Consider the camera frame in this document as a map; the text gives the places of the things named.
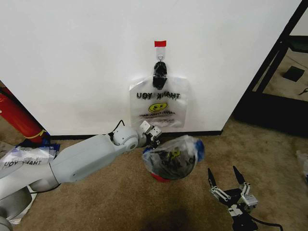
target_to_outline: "red fire extinguisher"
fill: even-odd
[[[47,134],[7,88],[0,90],[0,115],[33,143],[42,143]]]

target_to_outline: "baseboard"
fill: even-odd
[[[221,131],[189,131],[189,132],[165,132],[161,137],[178,137],[183,135],[190,136],[219,136]],[[85,140],[95,135],[64,135],[64,136],[51,136],[51,140]]]

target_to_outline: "plastic bag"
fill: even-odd
[[[308,154],[301,153],[301,151],[296,151],[296,156],[298,158],[298,161],[303,169],[304,176],[306,178],[306,181],[308,183]]]
[[[168,76],[163,88],[158,90],[153,87],[153,78],[146,78],[129,88],[132,127],[138,128],[144,120],[158,127],[183,127],[189,92],[188,80]]]
[[[0,160],[0,169],[5,169],[23,162],[29,165],[42,165],[54,159],[56,150],[54,147],[25,148],[18,146],[11,149]]]
[[[185,135],[167,141],[156,149],[145,149],[142,158],[151,173],[164,179],[176,180],[190,174],[204,156],[202,141]]]

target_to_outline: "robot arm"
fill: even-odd
[[[147,144],[155,148],[161,133],[159,128],[144,121],[138,130],[123,126],[108,135],[96,135],[65,148],[49,164],[33,166],[21,163],[1,171],[0,231],[3,225],[7,227],[7,224],[1,222],[3,217],[15,217],[31,202],[26,196],[24,203],[18,201],[17,204],[15,198],[20,197],[21,192],[30,196],[27,185],[41,192],[53,189],[60,183],[81,180],[109,165],[124,152]]]

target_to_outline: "beige carpet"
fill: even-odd
[[[22,136],[2,124],[10,144]],[[296,150],[308,152],[308,139],[230,119],[221,136],[201,137],[206,158],[182,180],[160,183],[143,166],[142,149],[119,156],[88,178],[39,194],[15,231],[230,231],[225,206],[209,193],[207,168],[218,186],[237,187],[236,165],[259,200],[252,215],[280,223],[286,231],[308,227],[308,186]],[[62,148],[77,141],[60,141]],[[278,228],[259,225],[261,231]]]

